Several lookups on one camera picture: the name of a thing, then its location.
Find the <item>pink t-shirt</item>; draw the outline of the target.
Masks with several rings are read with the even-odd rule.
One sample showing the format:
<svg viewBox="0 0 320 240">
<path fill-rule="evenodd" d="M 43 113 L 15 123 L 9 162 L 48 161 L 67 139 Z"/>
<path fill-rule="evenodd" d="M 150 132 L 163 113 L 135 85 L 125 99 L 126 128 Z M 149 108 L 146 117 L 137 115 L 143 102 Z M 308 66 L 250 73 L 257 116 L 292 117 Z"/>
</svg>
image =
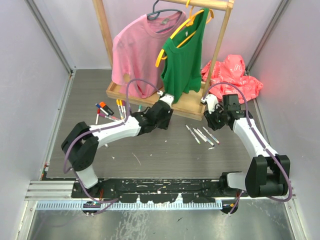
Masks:
<svg viewBox="0 0 320 240">
<path fill-rule="evenodd" d="M 130 84 L 128 94 L 136 98 L 148 98 L 155 93 L 155 88 L 163 87 L 161 73 L 164 64 L 155 66 L 157 57 L 166 40 L 187 19 L 185 12 L 158 17 L 150 20 L 144 14 L 128 24 L 113 39 L 112 81 L 121 86 L 125 94 L 128 76 L 130 80 L 140 79 Z"/>
</svg>

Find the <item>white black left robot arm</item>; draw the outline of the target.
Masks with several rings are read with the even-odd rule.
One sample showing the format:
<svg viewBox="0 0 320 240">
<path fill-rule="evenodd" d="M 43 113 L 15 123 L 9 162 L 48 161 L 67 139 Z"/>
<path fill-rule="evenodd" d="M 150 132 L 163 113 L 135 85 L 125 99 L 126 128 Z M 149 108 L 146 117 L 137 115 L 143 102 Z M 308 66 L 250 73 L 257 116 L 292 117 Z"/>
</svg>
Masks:
<svg viewBox="0 0 320 240">
<path fill-rule="evenodd" d="M 69 161 L 77 178 L 82 183 L 82 192 L 88 198 L 100 193 L 98 177 L 93 161 L 99 148 L 128 137 L 136 137 L 159 128 L 167 130 L 173 114 L 173 97 L 161 97 L 152 107 L 133 112 L 124 120 L 101 125 L 87 125 L 84 121 L 75 125 L 61 144 L 65 160 Z"/>
</svg>

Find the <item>thin white pen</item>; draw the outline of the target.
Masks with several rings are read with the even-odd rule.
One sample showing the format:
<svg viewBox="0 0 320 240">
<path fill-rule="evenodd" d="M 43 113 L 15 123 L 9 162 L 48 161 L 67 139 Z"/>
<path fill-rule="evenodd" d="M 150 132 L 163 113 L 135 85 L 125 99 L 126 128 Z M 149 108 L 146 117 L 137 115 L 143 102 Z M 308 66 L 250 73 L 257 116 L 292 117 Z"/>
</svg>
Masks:
<svg viewBox="0 0 320 240">
<path fill-rule="evenodd" d="M 212 147 L 215 146 L 215 144 L 214 144 L 208 137 L 206 137 L 205 134 L 202 133 L 199 128 L 196 128 L 196 130 L 204 137 L 204 139 L 205 139 Z"/>
</svg>

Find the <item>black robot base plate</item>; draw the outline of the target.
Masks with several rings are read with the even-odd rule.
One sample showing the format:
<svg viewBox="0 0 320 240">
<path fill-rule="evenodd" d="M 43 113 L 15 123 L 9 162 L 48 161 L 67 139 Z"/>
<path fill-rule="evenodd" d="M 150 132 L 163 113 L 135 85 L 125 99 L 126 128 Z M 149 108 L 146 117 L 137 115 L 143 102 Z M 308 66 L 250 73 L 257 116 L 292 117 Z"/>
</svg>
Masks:
<svg viewBox="0 0 320 240">
<path fill-rule="evenodd" d="M 99 179 L 86 190 L 97 200 L 118 199 L 122 203 L 173 203 L 182 197 L 184 204 L 214 203 L 216 198 L 238 197 L 240 190 L 224 188 L 217 179 L 198 178 L 110 178 Z"/>
</svg>

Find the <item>wooden clothes rack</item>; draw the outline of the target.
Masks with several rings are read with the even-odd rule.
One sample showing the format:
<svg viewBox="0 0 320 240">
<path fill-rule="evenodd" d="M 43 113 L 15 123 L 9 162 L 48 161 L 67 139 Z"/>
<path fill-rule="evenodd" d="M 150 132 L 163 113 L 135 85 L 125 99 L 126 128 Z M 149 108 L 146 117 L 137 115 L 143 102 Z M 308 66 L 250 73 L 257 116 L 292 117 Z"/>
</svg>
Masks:
<svg viewBox="0 0 320 240">
<path fill-rule="evenodd" d="M 174 15 L 172 29 L 163 33 L 143 15 L 116 39 L 111 38 L 103 2 L 93 4 L 112 68 L 108 97 L 152 106 L 168 94 L 174 114 L 202 120 L 205 105 L 201 99 L 210 85 L 201 76 L 205 27 L 214 18 L 214 10 L 224 11 L 218 37 L 221 43 L 233 1 L 193 0 L 191 5 L 199 11 Z"/>
</svg>

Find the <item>green tank top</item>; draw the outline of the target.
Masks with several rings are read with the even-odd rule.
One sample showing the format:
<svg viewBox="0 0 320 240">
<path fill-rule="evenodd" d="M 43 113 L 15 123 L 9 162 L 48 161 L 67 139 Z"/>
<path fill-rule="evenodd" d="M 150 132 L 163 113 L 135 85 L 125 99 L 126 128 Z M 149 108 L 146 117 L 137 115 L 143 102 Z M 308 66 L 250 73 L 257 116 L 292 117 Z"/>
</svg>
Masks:
<svg viewBox="0 0 320 240">
<path fill-rule="evenodd" d="M 185 20 L 165 41 L 155 66 L 164 64 L 161 79 L 164 93 L 174 96 L 176 104 L 183 94 L 201 89 L 202 45 L 206 24 L 214 18 L 202 8 Z"/>
</svg>

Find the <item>crumpled coral pink cloth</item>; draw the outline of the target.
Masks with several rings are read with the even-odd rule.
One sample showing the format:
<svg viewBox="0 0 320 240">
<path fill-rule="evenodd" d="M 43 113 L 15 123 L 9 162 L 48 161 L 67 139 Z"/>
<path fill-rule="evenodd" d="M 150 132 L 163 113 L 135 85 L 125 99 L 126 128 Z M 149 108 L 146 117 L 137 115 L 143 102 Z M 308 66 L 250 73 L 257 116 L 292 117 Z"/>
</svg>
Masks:
<svg viewBox="0 0 320 240">
<path fill-rule="evenodd" d="M 229 54 L 224 61 L 217 61 L 210 78 L 210 84 L 219 84 L 209 90 L 219 100 L 226 94 L 237 94 L 239 103 L 244 104 L 259 96 L 263 83 L 257 78 L 245 75 L 246 65 L 241 55 Z"/>
</svg>

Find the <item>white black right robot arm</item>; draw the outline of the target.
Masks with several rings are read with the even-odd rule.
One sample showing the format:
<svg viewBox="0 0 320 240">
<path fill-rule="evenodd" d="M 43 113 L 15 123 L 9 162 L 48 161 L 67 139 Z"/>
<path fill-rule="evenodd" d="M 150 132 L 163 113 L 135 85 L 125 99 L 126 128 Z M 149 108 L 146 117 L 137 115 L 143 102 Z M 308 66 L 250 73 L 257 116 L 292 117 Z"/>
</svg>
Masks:
<svg viewBox="0 0 320 240">
<path fill-rule="evenodd" d="M 278 200 L 280 196 L 292 197 L 289 175 L 291 162 L 288 156 L 278 154 L 259 132 L 253 116 L 242 109 L 237 94 L 227 94 L 222 102 L 208 94 L 201 102 L 207 105 L 203 113 L 208 127 L 216 131 L 225 126 L 242 141 L 251 163 L 246 172 L 224 172 L 219 178 L 219 191 L 231 197 L 237 190 L 251 198 L 267 197 Z"/>
</svg>

